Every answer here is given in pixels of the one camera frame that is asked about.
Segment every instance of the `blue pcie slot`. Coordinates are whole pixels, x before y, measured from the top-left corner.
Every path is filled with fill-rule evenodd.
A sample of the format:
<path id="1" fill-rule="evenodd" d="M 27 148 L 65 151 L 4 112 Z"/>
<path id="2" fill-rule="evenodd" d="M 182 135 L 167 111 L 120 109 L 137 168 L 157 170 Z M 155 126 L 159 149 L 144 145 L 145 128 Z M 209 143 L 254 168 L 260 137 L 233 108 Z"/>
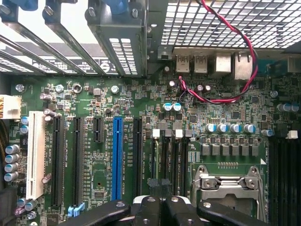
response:
<path id="1" fill-rule="evenodd" d="M 113 120 L 113 151 L 112 151 L 112 190 L 111 200 L 121 199 L 122 190 L 122 157 L 123 157 L 123 118 Z"/>

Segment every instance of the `green circuit board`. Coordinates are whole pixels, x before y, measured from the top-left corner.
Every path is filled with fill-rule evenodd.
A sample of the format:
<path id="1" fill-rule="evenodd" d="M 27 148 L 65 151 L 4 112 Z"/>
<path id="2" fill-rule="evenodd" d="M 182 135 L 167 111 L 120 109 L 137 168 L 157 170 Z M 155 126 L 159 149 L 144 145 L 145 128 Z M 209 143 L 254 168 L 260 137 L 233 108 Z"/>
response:
<path id="1" fill-rule="evenodd" d="M 187 84 L 193 88 L 199 84 L 211 86 L 208 98 L 218 98 L 221 93 L 239 93 L 241 85 L 234 84 L 231 80 L 214 80 L 203 75 L 184 76 Z M 29 111 L 43 111 L 45 104 L 40 100 L 40 94 L 49 90 L 54 97 L 48 104 L 49 109 L 56 109 L 56 113 L 65 119 L 64 141 L 64 166 L 63 166 L 63 203 L 60 207 L 51 207 L 51 184 L 44 187 L 44 195 L 38 199 L 36 209 L 37 217 L 28 220 L 26 215 L 18 218 L 17 224 L 23 225 L 56 225 L 68 219 L 68 208 L 71 204 L 72 190 L 72 165 L 73 162 L 73 119 L 84 119 L 84 153 L 83 153 L 83 195 L 86 205 L 84 211 L 99 206 L 111 200 L 112 188 L 112 130 L 114 117 L 123 118 L 123 169 L 122 169 L 122 199 L 131 203 L 133 200 L 133 130 L 134 118 L 141 118 L 143 122 L 143 156 L 142 156 L 142 194 L 149 194 L 148 181 L 151 178 L 151 153 L 152 130 L 164 127 L 166 129 L 189 129 L 192 131 L 188 147 L 188 197 L 191 197 L 191 184 L 195 171 L 200 164 L 206 166 L 210 174 L 221 176 L 246 175 L 252 166 L 256 166 L 263 182 L 265 214 L 268 214 L 268 139 L 261 134 L 261 129 L 274 129 L 277 125 L 285 126 L 299 118 L 298 113 L 281 113 L 277 111 L 279 103 L 292 103 L 300 94 L 298 83 L 300 78 L 292 75 L 289 77 L 270 78 L 258 77 L 253 87 L 238 103 L 232 105 L 207 105 L 194 103 L 193 99 L 184 96 L 179 100 L 180 93 L 177 88 L 168 89 L 170 80 L 177 82 L 175 75 L 158 75 L 151 79 L 121 79 L 121 78 L 45 78 L 22 77 L 15 79 L 12 84 L 12 95 L 22 97 L 22 116 L 28 116 Z M 19 93 L 15 90 L 16 84 L 23 84 L 25 91 Z M 64 87 L 62 93 L 55 91 L 55 86 L 61 84 Z M 73 85 L 80 84 L 82 91 L 79 94 L 73 92 Z M 118 86 L 119 92 L 112 94 L 111 87 Z M 100 89 L 101 95 L 94 96 L 93 89 Z M 271 98 L 270 92 L 277 90 L 279 95 Z M 164 103 L 181 103 L 179 112 L 164 112 Z M 103 142 L 93 141 L 93 117 L 102 116 L 104 121 Z M 208 133 L 205 130 L 207 123 L 218 125 L 253 124 L 256 131 L 252 134 L 244 132 L 233 134 Z M 10 143 L 20 143 L 20 122 L 11 122 Z M 51 172 L 52 150 L 52 124 L 46 125 L 46 154 L 44 170 L 45 175 Z M 221 145 L 224 139 L 226 145 L 253 145 L 258 147 L 258 154 L 252 156 L 208 155 L 201 152 L 203 144 Z M 18 186 L 20 197 L 24 196 L 26 181 L 26 151 L 18 160 L 20 167 L 19 178 L 10 183 L 10 186 Z M 252 215 L 256 216 L 256 208 L 252 209 Z"/>

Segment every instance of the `white plastic connector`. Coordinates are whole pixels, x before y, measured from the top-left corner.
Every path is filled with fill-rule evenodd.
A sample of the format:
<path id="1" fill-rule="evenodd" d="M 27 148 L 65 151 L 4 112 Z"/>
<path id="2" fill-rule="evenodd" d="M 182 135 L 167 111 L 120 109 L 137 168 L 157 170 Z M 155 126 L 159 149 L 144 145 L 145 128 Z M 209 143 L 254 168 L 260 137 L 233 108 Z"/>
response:
<path id="1" fill-rule="evenodd" d="M 160 129 L 153 129 L 152 130 L 152 138 L 159 139 L 160 138 Z"/>
<path id="2" fill-rule="evenodd" d="M 183 138 L 183 130 L 182 130 L 182 129 L 176 129 L 176 130 L 175 130 L 175 138 L 176 138 L 176 139 L 181 139 L 181 138 Z"/>
<path id="3" fill-rule="evenodd" d="M 44 194 L 45 115 L 29 111 L 26 199 Z"/>
<path id="4" fill-rule="evenodd" d="M 296 131 L 296 130 L 288 131 L 286 139 L 298 139 L 298 131 Z"/>
<path id="5" fill-rule="evenodd" d="M 0 95 L 0 119 L 20 119 L 21 98 Z"/>

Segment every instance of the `black pcie slot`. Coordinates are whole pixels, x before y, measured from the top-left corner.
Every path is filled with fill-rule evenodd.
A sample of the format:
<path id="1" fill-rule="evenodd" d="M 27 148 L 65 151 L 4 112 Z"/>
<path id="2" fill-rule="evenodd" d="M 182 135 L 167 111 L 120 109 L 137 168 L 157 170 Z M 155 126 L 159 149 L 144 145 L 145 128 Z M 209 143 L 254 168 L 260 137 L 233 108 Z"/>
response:
<path id="1" fill-rule="evenodd" d="M 84 156 L 84 119 L 73 120 L 73 167 L 72 167 L 72 206 L 82 203 L 83 196 L 83 156 Z"/>
<path id="2" fill-rule="evenodd" d="M 133 147 L 133 197 L 142 195 L 142 119 L 134 118 L 134 147 Z"/>
<path id="3" fill-rule="evenodd" d="M 103 142 L 103 125 L 103 117 L 95 117 L 93 119 L 93 134 L 95 142 Z"/>
<path id="4" fill-rule="evenodd" d="M 189 139 L 182 139 L 181 148 L 181 171 L 180 171 L 180 196 L 187 196 L 187 172 L 188 172 L 188 142 Z"/>
<path id="5" fill-rule="evenodd" d="M 63 201 L 65 121 L 61 117 L 53 120 L 51 206 L 60 206 Z"/>

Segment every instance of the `red and black wire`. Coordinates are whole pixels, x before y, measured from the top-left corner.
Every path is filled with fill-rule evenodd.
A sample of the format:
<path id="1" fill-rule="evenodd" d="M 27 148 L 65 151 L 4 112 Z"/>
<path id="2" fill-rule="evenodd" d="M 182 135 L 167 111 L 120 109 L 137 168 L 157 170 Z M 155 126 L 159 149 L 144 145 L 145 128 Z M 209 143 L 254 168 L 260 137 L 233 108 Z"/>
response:
<path id="1" fill-rule="evenodd" d="M 205 0 L 196 0 L 196 2 L 199 5 L 203 6 L 208 12 L 214 14 L 217 17 L 217 19 L 221 23 L 224 23 L 232 32 L 235 32 L 235 33 L 239 34 L 242 37 L 242 39 L 244 40 L 244 42 L 246 43 L 246 45 L 248 46 L 248 48 L 250 50 L 250 54 L 251 54 L 252 62 L 253 62 L 253 68 L 252 68 L 251 77 L 250 77 L 249 81 L 245 84 L 242 92 L 240 94 L 234 96 L 234 97 L 231 97 L 231 98 L 209 100 L 205 97 L 200 97 L 196 92 L 194 92 L 193 90 L 189 89 L 186 86 L 186 83 L 183 80 L 182 76 L 179 76 L 180 87 L 181 87 L 182 90 L 184 90 L 184 92 L 188 92 L 191 96 L 193 96 L 194 98 L 196 98 L 196 99 L 198 99 L 202 102 L 208 102 L 208 103 L 211 103 L 211 104 L 214 104 L 214 105 L 234 103 L 249 90 L 252 81 L 254 80 L 254 78 L 257 75 L 257 72 L 258 72 L 258 65 L 257 65 L 258 56 L 257 56 L 257 53 L 253 49 L 253 46 L 252 46 L 251 41 L 249 40 L 249 38 L 245 34 L 243 34 L 237 27 L 231 25 L 223 16 L 218 14 L 211 6 L 206 5 Z"/>

